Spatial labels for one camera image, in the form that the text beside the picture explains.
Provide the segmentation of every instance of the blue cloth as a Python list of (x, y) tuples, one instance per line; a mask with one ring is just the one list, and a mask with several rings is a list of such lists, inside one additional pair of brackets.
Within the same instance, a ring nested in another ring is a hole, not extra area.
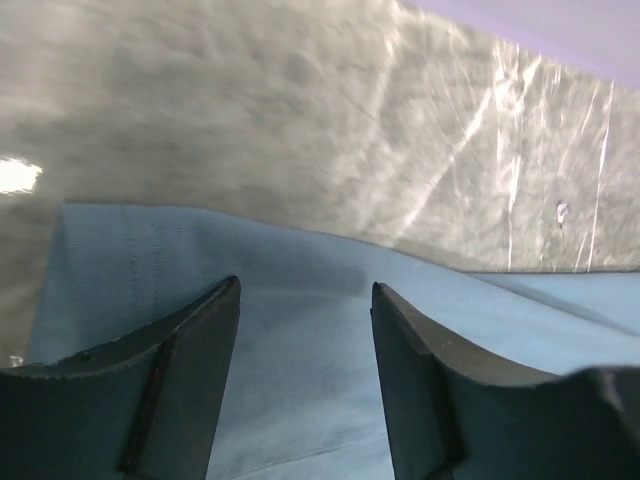
[(640, 275), (465, 275), (382, 248), (186, 208), (67, 205), (29, 361), (180, 308), (228, 275), (241, 319), (213, 479), (393, 478), (369, 318), (374, 281), (554, 373), (640, 365)]

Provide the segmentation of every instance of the purple surface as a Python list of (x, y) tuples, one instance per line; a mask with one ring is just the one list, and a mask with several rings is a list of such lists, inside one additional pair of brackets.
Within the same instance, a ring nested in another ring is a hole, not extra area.
[(640, 3), (634, 0), (410, 0), (577, 68), (640, 86)]

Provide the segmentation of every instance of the textured gray surface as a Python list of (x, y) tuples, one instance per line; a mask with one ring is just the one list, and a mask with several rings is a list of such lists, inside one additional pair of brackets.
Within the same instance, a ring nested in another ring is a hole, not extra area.
[(41, 169), (0, 193), (5, 355), (65, 200), (204, 207), (465, 270), (640, 262), (640, 93), (392, 0), (5, 0), (0, 60), (0, 176)]

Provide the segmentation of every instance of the blue fabric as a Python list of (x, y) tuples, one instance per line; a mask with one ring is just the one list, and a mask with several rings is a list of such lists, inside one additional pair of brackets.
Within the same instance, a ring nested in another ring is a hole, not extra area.
[(242, 313), (212, 479), (393, 478), (369, 319), (374, 281), (535, 368), (640, 365), (637, 274), (465, 275), (203, 210), (96, 205), (60, 214), (28, 360), (122, 336), (230, 274), (242, 282)]

